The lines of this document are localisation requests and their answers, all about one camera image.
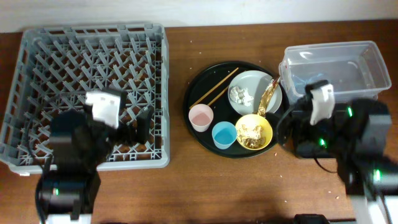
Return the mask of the white tissue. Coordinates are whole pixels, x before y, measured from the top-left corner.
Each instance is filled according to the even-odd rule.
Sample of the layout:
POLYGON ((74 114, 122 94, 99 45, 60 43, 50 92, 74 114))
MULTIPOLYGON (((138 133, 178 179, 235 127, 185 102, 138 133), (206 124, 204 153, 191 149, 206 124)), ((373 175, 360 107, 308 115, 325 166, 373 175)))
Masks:
POLYGON ((244 106, 251 106, 254 99, 254 97, 249 94, 248 88, 240 88, 239 86, 234 86, 230 89, 229 98, 232 102, 244 106))

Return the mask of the blue plastic cup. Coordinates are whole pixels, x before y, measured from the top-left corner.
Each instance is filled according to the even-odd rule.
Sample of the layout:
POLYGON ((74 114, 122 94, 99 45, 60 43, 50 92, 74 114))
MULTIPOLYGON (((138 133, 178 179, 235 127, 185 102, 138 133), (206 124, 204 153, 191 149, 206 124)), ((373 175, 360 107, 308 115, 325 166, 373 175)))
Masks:
POLYGON ((211 136, 218 149, 229 148, 237 138, 237 131, 233 123, 222 121, 214 125, 211 136))

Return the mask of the gold foil wrapper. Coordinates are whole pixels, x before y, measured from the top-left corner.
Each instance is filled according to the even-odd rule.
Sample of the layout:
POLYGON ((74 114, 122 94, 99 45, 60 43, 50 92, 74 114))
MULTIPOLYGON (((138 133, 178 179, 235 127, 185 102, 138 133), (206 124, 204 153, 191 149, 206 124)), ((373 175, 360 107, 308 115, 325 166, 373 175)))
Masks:
POLYGON ((271 98, 276 91, 277 87, 279 86, 280 82, 280 77, 273 78, 270 80, 270 83, 268 84, 265 92, 263 93, 261 97, 261 101, 258 107, 257 115, 259 116, 265 116, 267 107, 269 105, 269 102, 271 101, 271 98))

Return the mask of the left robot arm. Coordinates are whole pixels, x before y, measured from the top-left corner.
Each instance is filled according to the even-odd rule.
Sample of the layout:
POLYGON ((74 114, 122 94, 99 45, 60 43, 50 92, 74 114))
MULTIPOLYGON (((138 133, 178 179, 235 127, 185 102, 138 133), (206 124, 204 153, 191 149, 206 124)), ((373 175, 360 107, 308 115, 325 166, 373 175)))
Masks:
POLYGON ((154 109, 148 108, 137 117, 136 125, 120 123, 118 128, 94 120, 89 106, 54 118, 49 140, 57 168, 52 170, 46 162, 35 190, 40 221, 45 223, 52 215, 67 215, 71 221, 91 215, 101 184, 97 167, 117 144, 146 143, 153 114, 154 109))

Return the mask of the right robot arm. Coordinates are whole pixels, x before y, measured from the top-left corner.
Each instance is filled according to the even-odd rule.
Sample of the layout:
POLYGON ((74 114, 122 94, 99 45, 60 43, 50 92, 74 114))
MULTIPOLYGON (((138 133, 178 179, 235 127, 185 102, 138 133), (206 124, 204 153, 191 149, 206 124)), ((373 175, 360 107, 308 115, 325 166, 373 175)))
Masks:
POLYGON ((277 142, 291 141, 299 158, 336 159, 357 223, 397 223, 397 162, 384 155, 392 125, 387 105, 355 99, 311 124, 310 100, 299 99, 282 115, 274 131, 277 142))

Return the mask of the food scraps with rice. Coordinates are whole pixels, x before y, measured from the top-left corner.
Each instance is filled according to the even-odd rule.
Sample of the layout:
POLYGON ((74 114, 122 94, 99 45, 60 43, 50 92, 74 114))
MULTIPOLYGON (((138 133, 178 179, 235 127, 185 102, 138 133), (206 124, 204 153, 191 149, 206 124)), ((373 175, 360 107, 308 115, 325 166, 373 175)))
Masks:
POLYGON ((242 124, 237 130, 237 140, 245 147, 259 149, 265 144, 266 138, 262 135, 262 126, 246 126, 242 124))

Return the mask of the yellow bowl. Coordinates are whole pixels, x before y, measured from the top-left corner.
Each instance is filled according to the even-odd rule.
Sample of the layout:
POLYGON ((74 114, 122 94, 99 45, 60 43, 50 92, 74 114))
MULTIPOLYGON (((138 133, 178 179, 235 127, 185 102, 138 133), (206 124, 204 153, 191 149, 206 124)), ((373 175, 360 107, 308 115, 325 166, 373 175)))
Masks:
POLYGON ((245 149, 249 149, 252 151, 258 151, 258 150, 264 149, 266 146, 268 146, 271 143, 272 137, 273 137, 272 126, 271 126, 270 122, 268 122, 268 120, 266 120, 264 117, 259 116, 257 114, 244 115, 241 118, 239 118, 238 121, 236 122, 236 124, 235 124, 236 130, 238 130, 238 128, 240 128, 242 124, 245 124, 246 126, 257 126, 257 125, 262 126, 262 128, 264 129, 262 132, 262 135, 266 138, 265 144, 263 146, 261 146, 259 149, 247 148, 247 147, 243 146, 237 140, 238 143, 240 143, 240 145, 242 147, 244 147, 245 149))

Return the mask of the pink plastic cup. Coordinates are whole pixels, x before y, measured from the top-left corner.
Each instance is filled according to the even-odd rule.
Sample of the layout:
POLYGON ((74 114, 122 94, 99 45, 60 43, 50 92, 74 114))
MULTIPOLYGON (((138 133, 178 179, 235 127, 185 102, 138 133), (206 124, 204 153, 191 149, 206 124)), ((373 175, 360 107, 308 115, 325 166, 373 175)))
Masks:
POLYGON ((213 118, 213 110, 205 104, 193 106, 188 113, 189 122, 194 130, 200 133, 205 132, 209 128, 213 118))

